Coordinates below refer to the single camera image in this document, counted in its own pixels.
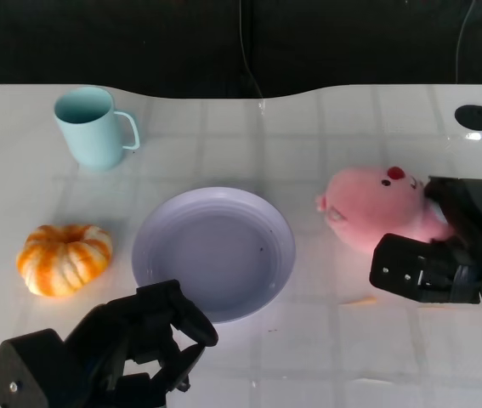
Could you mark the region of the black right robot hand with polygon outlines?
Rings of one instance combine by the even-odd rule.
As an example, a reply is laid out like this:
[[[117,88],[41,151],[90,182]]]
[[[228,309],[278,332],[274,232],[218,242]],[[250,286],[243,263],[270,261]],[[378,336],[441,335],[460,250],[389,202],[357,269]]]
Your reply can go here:
[[[431,177],[424,189],[472,259],[482,262],[482,179]]]

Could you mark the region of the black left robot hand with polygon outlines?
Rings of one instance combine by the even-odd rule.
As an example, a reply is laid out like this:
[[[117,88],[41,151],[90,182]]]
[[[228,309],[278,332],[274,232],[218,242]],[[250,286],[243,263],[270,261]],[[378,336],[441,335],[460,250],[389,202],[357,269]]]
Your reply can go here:
[[[86,407],[164,407],[168,393],[190,389],[191,370],[217,343],[177,280],[93,308],[65,340],[86,377]]]

